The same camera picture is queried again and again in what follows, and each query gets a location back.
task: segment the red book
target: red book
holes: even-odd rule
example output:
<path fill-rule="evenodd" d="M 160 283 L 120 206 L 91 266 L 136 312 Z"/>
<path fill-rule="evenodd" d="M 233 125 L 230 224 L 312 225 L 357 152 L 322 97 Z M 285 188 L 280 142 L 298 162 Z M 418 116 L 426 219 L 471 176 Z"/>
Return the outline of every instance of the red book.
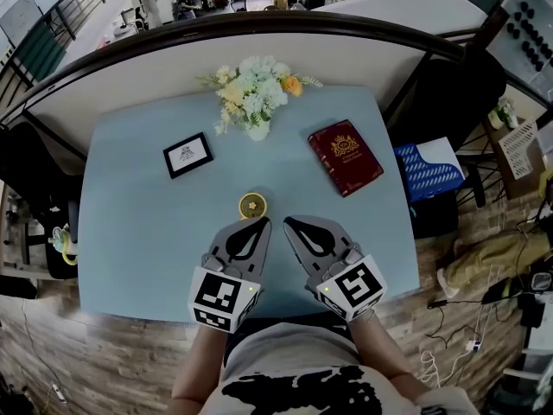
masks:
<path fill-rule="evenodd" d="M 342 197 L 347 197 L 384 174 L 349 120 L 311 134 L 308 142 Z"/>

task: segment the orange flower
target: orange flower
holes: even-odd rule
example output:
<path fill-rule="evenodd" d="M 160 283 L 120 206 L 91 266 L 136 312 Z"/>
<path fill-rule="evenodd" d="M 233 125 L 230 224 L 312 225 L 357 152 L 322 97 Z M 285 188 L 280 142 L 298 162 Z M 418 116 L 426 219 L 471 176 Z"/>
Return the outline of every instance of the orange flower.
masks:
<path fill-rule="evenodd" d="M 299 97 L 303 93 L 303 86 L 296 77 L 289 76 L 283 80 L 283 90 L 294 97 Z"/>

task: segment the black chair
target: black chair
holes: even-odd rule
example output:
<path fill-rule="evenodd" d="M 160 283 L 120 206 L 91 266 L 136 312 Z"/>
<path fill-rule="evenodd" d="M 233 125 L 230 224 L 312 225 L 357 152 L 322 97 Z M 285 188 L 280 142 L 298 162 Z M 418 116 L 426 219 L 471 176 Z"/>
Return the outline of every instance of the black chair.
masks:
<path fill-rule="evenodd" d="M 232 0 L 231 1 L 231 8 L 234 12 L 245 12 L 248 10 L 246 4 L 246 0 Z"/>
<path fill-rule="evenodd" d="M 71 241 L 78 242 L 79 202 L 82 176 L 68 176 L 50 156 L 36 129 L 20 123 L 10 130 L 0 128 L 0 179 L 29 205 L 44 235 L 22 238 L 23 259 L 29 246 L 45 244 L 48 270 L 53 278 L 77 277 L 77 266 L 68 265 L 48 243 L 55 227 L 69 224 Z"/>
<path fill-rule="evenodd" d="M 447 137 L 457 151 L 474 128 L 486 121 L 506 88 L 503 67 L 486 50 L 474 45 L 467 45 L 461 63 L 431 60 L 416 72 L 410 105 L 389 130 L 394 148 Z M 484 198 L 480 174 L 474 165 L 467 169 L 463 188 L 473 188 L 480 202 Z M 454 191 L 417 201 L 412 207 L 415 238 L 443 235 L 459 226 Z"/>

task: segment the black picture frame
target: black picture frame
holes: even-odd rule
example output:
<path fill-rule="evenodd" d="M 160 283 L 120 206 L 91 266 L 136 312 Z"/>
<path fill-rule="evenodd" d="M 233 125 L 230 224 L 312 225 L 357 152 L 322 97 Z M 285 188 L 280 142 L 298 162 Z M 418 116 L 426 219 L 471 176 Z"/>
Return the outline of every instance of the black picture frame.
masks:
<path fill-rule="evenodd" d="M 180 148 L 182 145 L 186 143 L 190 143 L 196 139 L 200 139 L 202 146 L 204 147 L 204 150 L 206 152 L 206 156 L 203 157 L 201 160 L 191 163 L 188 166 L 185 166 L 184 168 L 180 168 L 178 170 L 173 169 L 173 165 L 171 164 L 171 160 L 169 158 L 169 152 L 171 150 L 175 150 L 176 148 Z M 203 132 L 200 132 L 199 134 L 193 135 L 186 140 L 182 140 L 181 142 L 177 144 L 173 144 L 172 146 L 169 146 L 167 149 L 163 150 L 163 156 L 165 157 L 165 163 L 167 164 L 167 169 L 169 171 L 169 175 L 171 176 L 171 179 L 176 178 L 177 176 L 181 176 L 182 174 L 186 174 L 187 172 L 199 168 L 200 166 L 209 163 L 213 160 L 213 154 L 211 153 L 211 150 L 209 149 L 209 146 L 207 145 L 206 136 Z"/>

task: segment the gold emblem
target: gold emblem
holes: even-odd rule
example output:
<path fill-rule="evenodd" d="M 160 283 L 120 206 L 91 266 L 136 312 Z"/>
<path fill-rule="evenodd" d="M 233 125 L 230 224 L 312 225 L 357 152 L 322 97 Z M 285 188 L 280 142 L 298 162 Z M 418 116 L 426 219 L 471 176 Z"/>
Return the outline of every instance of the gold emblem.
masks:
<path fill-rule="evenodd" d="M 339 135 L 334 141 L 336 143 L 331 143 L 331 145 L 336 156 L 344 156 L 359 147 L 357 142 L 350 136 L 344 137 L 343 135 Z"/>

